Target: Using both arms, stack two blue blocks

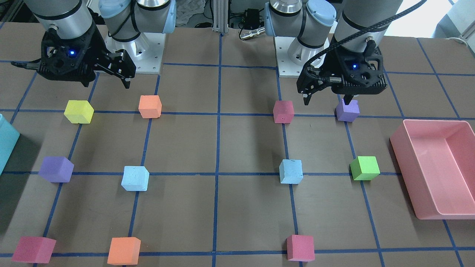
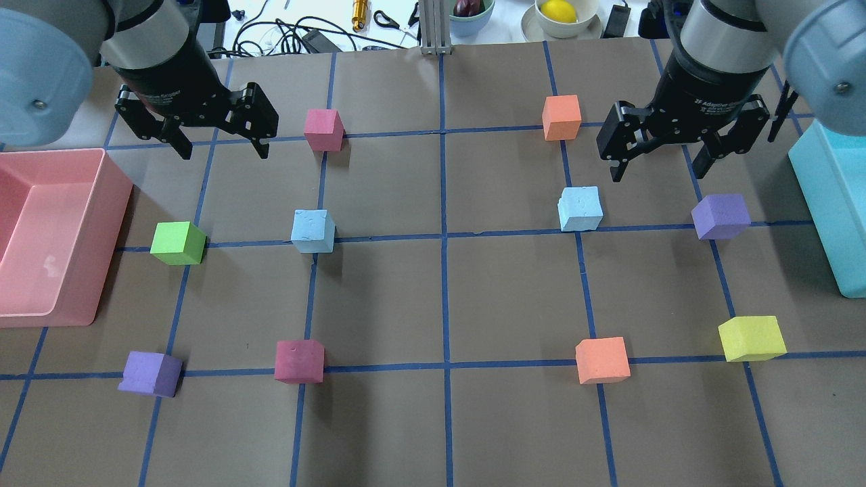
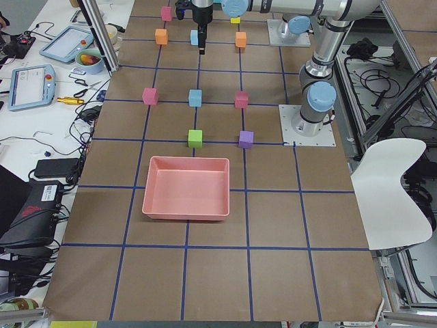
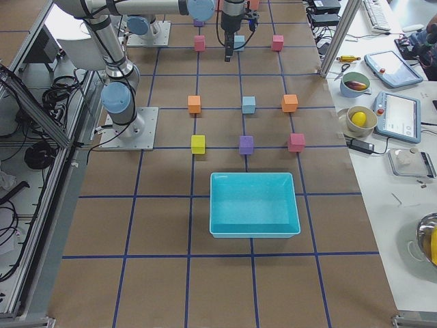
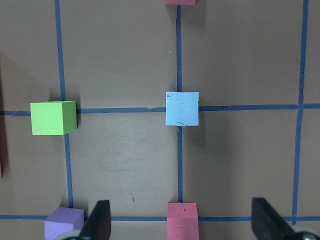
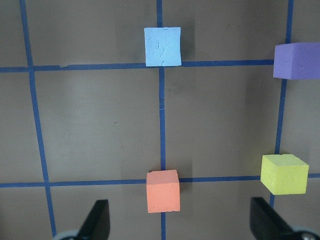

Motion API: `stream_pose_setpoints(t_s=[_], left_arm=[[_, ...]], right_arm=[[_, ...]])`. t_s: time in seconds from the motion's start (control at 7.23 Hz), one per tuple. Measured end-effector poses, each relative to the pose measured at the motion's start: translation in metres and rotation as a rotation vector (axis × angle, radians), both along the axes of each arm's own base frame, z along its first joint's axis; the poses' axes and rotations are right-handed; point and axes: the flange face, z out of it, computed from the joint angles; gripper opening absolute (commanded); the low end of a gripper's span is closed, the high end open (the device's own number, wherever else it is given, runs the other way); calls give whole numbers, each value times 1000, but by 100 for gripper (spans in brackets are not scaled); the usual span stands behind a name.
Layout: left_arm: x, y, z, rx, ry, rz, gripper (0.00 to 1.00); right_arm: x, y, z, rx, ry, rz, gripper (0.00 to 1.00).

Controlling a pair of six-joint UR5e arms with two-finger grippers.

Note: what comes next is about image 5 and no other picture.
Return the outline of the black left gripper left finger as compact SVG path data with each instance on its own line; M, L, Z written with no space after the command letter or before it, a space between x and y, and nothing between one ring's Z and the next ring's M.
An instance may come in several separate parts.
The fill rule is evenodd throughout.
M111 208L109 200L99 200L78 235L79 240L109 240Z

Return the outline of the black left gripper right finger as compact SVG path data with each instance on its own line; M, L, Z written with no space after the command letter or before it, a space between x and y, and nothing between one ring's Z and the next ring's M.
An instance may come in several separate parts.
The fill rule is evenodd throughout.
M290 240L295 231L263 197L251 201L251 229L257 240Z

